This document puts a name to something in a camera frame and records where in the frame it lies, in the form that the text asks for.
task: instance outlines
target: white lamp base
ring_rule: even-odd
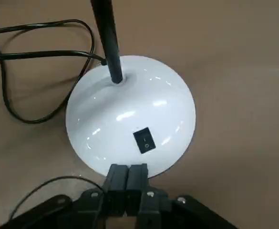
[[[107,66],[90,70],[77,83],[66,110],[67,134],[77,155],[96,172],[106,176],[111,164],[147,163],[152,177],[187,149],[195,104],[185,82],[167,65],[122,56],[121,66],[120,84],[112,83]]]

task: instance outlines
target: black cable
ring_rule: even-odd
[[[5,107],[7,108],[8,112],[16,119],[27,123],[27,124],[38,124],[43,123],[51,118],[53,118],[63,107],[66,106],[69,96],[72,93],[72,90],[74,89],[75,85],[78,83],[78,81],[82,78],[84,75],[88,64],[90,63],[91,58],[98,59],[101,61],[102,65],[106,64],[106,60],[100,56],[97,56],[93,54],[95,41],[93,37],[93,31],[91,28],[83,21],[72,19],[72,20],[63,20],[63,21],[53,21],[53,22],[47,22],[47,23],[36,23],[36,24],[26,24],[26,25],[19,25],[19,26],[12,26],[12,27],[6,27],[6,28],[0,28],[0,33],[6,33],[6,32],[12,32],[12,31],[31,31],[34,29],[40,29],[40,28],[47,28],[47,27],[56,27],[56,26],[63,26],[67,23],[79,23],[83,25],[88,32],[90,33],[92,44],[90,48],[90,52],[82,52],[82,51],[41,51],[41,52],[26,52],[26,53],[8,53],[3,54],[0,51],[0,68],[1,68],[1,88],[2,88],[2,98],[5,104]],[[7,93],[7,71],[6,71],[6,65],[5,60],[17,60],[17,59],[28,59],[28,58],[40,58],[40,57],[52,57],[52,56],[82,56],[87,57],[87,61],[85,62],[82,70],[80,71],[75,83],[73,84],[71,90],[66,95],[66,97],[63,99],[63,101],[59,104],[59,106],[53,110],[50,114],[46,115],[45,117],[35,119],[35,120],[26,120],[22,118],[20,115],[17,114],[16,111],[13,110],[10,104],[9,96]]]
[[[86,181],[94,186],[96,186],[98,189],[100,189],[103,193],[104,193],[104,190],[101,186],[99,186],[98,184],[96,184],[95,182],[89,180],[89,179],[86,179],[86,178],[83,178],[83,177],[77,177],[77,176],[62,176],[62,177],[56,177],[56,178],[53,178],[53,179],[50,179],[44,183],[42,183],[41,185],[37,186],[34,190],[32,190],[31,192],[29,192],[27,195],[25,195],[25,197],[23,197],[23,199],[20,200],[20,202],[16,205],[16,207],[13,209],[13,211],[10,213],[10,216],[9,216],[9,220],[12,220],[14,218],[14,215],[15,213],[17,212],[17,210],[20,208],[20,206],[30,197],[32,196],[36,191],[38,191],[39,189],[41,189],[42,187],[54,182],[54,181],[57,181],[57,180],[63,180],[63,179],[77,179],[77,180],[83,180],[83,181]]]

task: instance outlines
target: power switch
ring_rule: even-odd
[[[133,133],[133,135],[142,154],[155,149],[155,143],[148,127]]]

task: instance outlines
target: screw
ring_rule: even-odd
[[[154,192],[147,192],[147,195],[150,196],[150,197],[153,197],[154,196]]]
[[[179,197],[179,198],[177,198],[177,201],[178,201],[178,202],[182,202],[183,204],[186,203],[186,199],[185,199],[184,197]]]
[[[93,192],[92,194],[91,194],[91,197],[97,197],[98,196],[98,192]]]

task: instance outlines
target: black stand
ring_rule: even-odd
[[[111,0],[91,0],[107,65],[114,83],[123,79]]]

